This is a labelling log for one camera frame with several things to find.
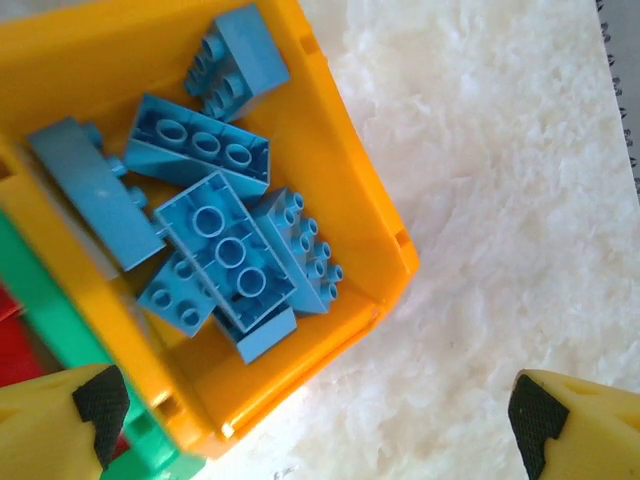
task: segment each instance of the orange plastic bin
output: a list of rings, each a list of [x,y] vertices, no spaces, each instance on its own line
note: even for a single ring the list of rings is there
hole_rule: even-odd
[[[182,83],[211,20],[257,3],[291,72],[238,125],[272,142],[272,188],[305,197],[346,279],[331,312],[245,366],[214,322],[189,339],[135,308],[160,259],[109,273],[75,213],[32,165],[26,134],[72,115],[122,154],[145,92],[197,108]],[[370,332],[419,260],[371,166],[296,0],[104,1],[0,26],[0,206],[177,445],[215,457]],[[150,208],[178,190],[130,175]]]

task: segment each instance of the blue plastic toy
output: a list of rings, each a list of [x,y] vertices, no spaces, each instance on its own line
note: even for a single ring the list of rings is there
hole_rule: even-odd
[[[318,224],[302,214],[304,199],[286,188],[267,194],[251,214],[296,286],[287,304],[296,314],[324,314],[344,279],[329,262],[331,247],[317,240]]]
[[[102,134],[93,124],[66,118],[28,136],[31,148],[122,268],[131,270],[164,247],[140,210],[147,198],[127,191],[117,177],[127,169],[100,153]]]
[[[284,340],[296,328],[296,317],[290,307],[281,307],[248,333],[242,333],[218,309],[214,312],[218,326],[231,340],[246,365]]]
[[[294,292],[282,264],[222,173],[212,173],[154,215],[242,332]]]
[[[231,122],[290,78],[258,7],[248,5],[213,21],[185,88],[202,97],[203,113]]]
[[[216,306],[193,266],[174,253],[149,282],[138,304],[193,337]]]
[[[188,108],[145,95],[124,157],[136,173],[190,187],[220,168],[251,203],[269,186],[269,141]]]

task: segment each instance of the green plastic piece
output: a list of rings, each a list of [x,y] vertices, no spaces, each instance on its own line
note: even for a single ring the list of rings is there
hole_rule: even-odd
[[[0,212],[0,277],[26,307],[26,321],[68,368],[114,363],[40,260]],[[130,449],[103,480],[189,480],[204,459],[180,453],[127,382],[131,406],[124,432]]]

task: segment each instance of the white carpet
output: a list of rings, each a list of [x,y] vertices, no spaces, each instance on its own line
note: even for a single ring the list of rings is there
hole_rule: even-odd
[[[523,479],[519,369],[640,392],[640,217],[594,2],[303,5],[423,267],[209,475]]]

